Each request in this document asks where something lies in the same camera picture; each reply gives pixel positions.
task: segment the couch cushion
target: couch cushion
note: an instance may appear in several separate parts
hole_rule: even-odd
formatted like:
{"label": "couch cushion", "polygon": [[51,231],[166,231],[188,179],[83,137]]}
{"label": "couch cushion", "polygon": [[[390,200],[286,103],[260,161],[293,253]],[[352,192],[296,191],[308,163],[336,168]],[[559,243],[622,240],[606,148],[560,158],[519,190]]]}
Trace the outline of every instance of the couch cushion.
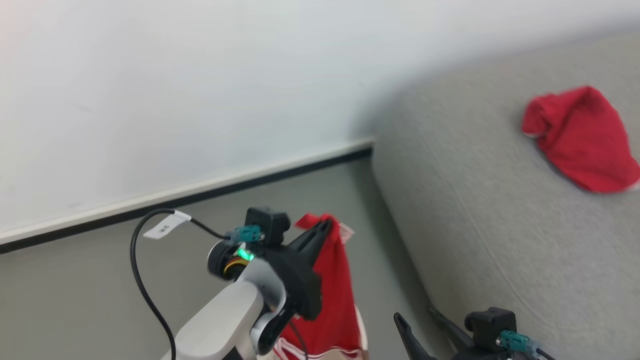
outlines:
{"label": "couch cushion", "polygon": [[640,151],[640,33],[545,49],[412,88],[378,127],[376,179],[435,305],[490,306],[557,359],[640,357],[640,192],[595,195],[520,132],[535,95],[593,85]]}

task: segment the red garment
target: red garment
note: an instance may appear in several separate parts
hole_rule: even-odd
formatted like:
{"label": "red garment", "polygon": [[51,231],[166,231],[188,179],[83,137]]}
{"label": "red garment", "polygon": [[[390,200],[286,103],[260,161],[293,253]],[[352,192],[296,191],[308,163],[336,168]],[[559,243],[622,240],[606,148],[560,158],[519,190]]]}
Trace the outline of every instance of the red garment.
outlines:
{"label": "red garment", "polygon": [[522,132],[537,138],[549,161],[585,190],[622,192],[640,179],[618,112],[590,86],[533,99]]}
{"label": "red garment", "polygon": [[[340,223],[329,214],[321,217],[306,214],[296,222],[296,226],[306,230],[328,218],[333,220],[332,228],[314,265],[314,271],[322,279],[322,311],[314,321],[294,318],[291,322],[305,341],[310,359],[318,358],[332,348],[343,350],[348,357],[358,357],[361,350],[360,331],[353,302],[349,263],[340,240]],[[297,356],[291,351],[285,351],[291,345],[300,350],[297,351]],[[304,359],[300,357],[300,341],[289,325],[280,336],[274,351],[282,359]]]}

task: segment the clothing tag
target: clothing tag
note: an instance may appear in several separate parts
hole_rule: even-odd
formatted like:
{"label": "clothing tag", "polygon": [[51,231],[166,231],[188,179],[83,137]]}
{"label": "clothing tag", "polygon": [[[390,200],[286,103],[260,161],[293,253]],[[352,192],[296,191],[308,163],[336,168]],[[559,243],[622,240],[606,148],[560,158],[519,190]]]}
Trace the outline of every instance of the clothing tag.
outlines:
{"label": "clothing tag", "polygon": [[340,240],[342,240],[343,244],[346,244],[347,241],[355,234],[355,231],[350,227],[344,224],[344,222],[340,223]]}
{"label": "clothing tag", "polygon": [[191,220],[191,216],[176,210],[174,214],[164,218],[164,220],[160,221],[160,223],[153,229],[147,231],[143,236],[150,239],[160,239],[178,225],[189,220]]}

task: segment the teal connector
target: teal connector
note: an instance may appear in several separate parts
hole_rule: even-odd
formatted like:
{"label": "teal connector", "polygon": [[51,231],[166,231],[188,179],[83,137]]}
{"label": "teal connector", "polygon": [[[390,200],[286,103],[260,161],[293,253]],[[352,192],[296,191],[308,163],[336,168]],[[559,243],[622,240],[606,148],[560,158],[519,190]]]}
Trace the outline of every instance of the teal connector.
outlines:
{"label": "teal connector", "polygon": [[258,225],[236,227],[226,235],[231,241],[236,243],[252,243],[263,239],[262,232]]}
{"label": "teal connector", "polygon": [[502,331],[500,333],[500,337],[496,340],[496,344],[512,351],[531,354],[536,359],[540,358],[540,354],[537,352],[537,349],[540,348],[540,343],[517,332],[508,330]]}

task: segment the baseboard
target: baseboard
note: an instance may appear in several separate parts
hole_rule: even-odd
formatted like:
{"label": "baseboard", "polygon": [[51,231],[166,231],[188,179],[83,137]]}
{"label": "baseboard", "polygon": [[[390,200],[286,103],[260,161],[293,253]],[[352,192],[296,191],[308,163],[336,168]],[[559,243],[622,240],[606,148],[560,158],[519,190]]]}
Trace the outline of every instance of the baseboard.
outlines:
{"label": "baseboard", "polygon": [[176,208],[371,155],[373,139],[238,176],[211,179],[0,233],[0,254]]}

